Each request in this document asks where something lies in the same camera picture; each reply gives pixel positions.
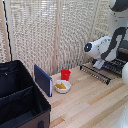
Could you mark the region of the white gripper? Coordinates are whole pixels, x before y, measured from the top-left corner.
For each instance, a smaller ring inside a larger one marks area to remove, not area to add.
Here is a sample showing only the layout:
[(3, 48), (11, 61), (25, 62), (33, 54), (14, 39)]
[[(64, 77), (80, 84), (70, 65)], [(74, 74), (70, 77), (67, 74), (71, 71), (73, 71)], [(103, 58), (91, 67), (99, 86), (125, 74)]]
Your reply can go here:
[(97, 69), (101, 69), (102, 66), (104, 65), (105, 61), (104, 60), (97, 60), (94, 64), (93, 67)]

